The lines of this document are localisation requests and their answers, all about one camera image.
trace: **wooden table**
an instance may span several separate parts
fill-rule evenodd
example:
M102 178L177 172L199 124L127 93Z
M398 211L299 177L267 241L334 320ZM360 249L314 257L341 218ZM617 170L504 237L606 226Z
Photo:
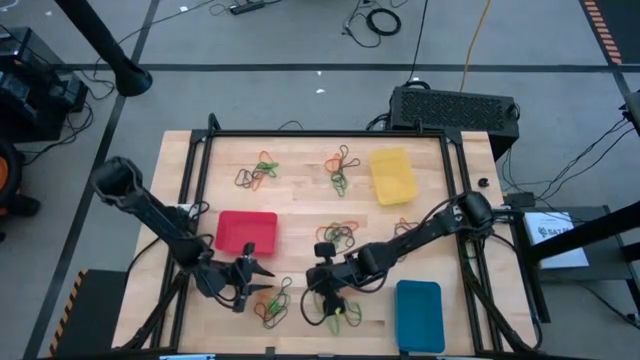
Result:
M151 192L165 204L175 204L178 198L190 132L166 132L156 166ZM490 186L481 191L492 203L502 204L502 194L495 164L485 133L465 133L464 149L472 185L481 177ZM349 188L344 198L333 189L324 162L338 151L341 144L349 146L349 157L358 157L362 165L348 168L345 174ZM369 169L369 154L381 148L404 147L409 152L419 195L402 206L378 205ZM450 146L457 190L460 178L454 148ZM241 168L252 169L261 150L271 153L280 166L277 178L266 178L258 191L234 185ZM194 174L190 197L195 189ZM315 231L331 222L355 220L360 228L355 232L356 246L371 241L387 241L393 236L394 224L400 217L419 221L437 203L448 198L442 155L436 139L425 138L247 138L220 137L213 141L204 200L211 209L200 221L199 233L216 233L222 210L271 211L278 214L276 253L260 259L275 278L255 276L254 283L276 285L253 295L242 314L232 313L213 299L204 298L192 282L185 309L181 352L264 353L273 346L276 354L397 354L394 336L394 288L401 279L435 281L442 288L446 354L472 355L469 318L463 292L456 241L453 236L438 239L411 253L390 272L386 285L375 294L360 294L351 289L341 294L362 307L364 319L359 327L347 326L342 320L341 334L333 336L324 324L308 325L299 310L300 296L306 288L304 273L318 259L314 257ZM506 225L496 225L496 232L511 239ZM155 235L142 227L137 251L151 242ZM533 345L535 333L522 284L517 258L504 244L487 240L486 259L497 307L525 342ZM126 288L113 345L126 342L145 321L158 300L167 247L164 243L152 248L133 268ZM233 256L216 252L216 259ZM292 304L288 316L273 330L262 327L254 314L257 301L271 297L283 277L293 279L288 288ZM317 314L307 297L305 308ZM491 348L486 314L477 302L485 348ZM173 307L167 313L162 344L168 344Z

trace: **yellow plastic tray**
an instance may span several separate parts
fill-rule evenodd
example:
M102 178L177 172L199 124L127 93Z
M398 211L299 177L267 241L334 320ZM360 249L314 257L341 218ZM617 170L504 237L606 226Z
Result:
M374 151L370 162L376 195L381 205L406 203L418 195L409 154L404 148Z

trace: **gray floor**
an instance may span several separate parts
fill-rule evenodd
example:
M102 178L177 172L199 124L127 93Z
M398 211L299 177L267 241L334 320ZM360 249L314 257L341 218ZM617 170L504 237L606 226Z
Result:
M142 25L149 0L93 1L116 38ZM197 0L161 1L155 19ZM152 27L142 63L279 64L411 62L419 29L421 3L398 10L402 31L383 39L377 49L362 49L342 36L341 24L355 1L285 0L255 13L212 16L208 6ZM482 2L431 0L419 62L462 64ZM92 63L95 52L53 1L21 1L0 13L0 23L29 25L69 63ZM366 32L358 29L365 40ZM136 42L123 48L132 52ZM494 0L473 54L474 64L603 65L605 58L578 0ZM99 76L108 78L108 73ZM226 129L273 129L298 120L307 129L362 129L386 110L393 86L407 72L155 72L143 96L126 100L109 155L134 160L149 184L162 133L205 126L215 112ZM418 72L433 88L457 90L459 72ZM640 74L625 74L631 89ZM100 86L96 92L104 91ZM620 119L622 96L606 73L470 73L466 91L514 96L522 107L521 138L513 148L518 181L554 176L589 143ZM95 123L73 145L57 148L26 168L25 192L39 198L41 213L28 220L4 222L9 239L0 244L0 358L22 357L105 125L115 95L91 102ZM72 118L81 121L80 117ZM588 164L601 154L599 147ZM630 134L605 160L567 183L553 205L602 205L616 209L640 198L640 150ZM44 354L76 273L83 268L124 270L132 258L139 223L94 200L51 325ZM626 236L625 241L635 241ZM623 312L633 310L626 287L617 282L592 284ZM543 349L552 354L604 359L640 359L638 333L586 291L570 286L544 288L553 322L543 325Z

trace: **blue plastic tray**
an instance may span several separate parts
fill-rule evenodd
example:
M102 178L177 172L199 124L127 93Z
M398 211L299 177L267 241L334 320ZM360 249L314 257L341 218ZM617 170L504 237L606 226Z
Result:
M396 285L396 341L403 351L444 352L442 291L434 282L400 280Z

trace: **red plastic tray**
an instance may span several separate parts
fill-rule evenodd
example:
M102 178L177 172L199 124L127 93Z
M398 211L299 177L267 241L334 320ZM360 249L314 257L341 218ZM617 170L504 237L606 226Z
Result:
M270 212L223 211L218 220L215 247L242 254L248 242L256 244L254 254L271 255L275 250L278 215Z

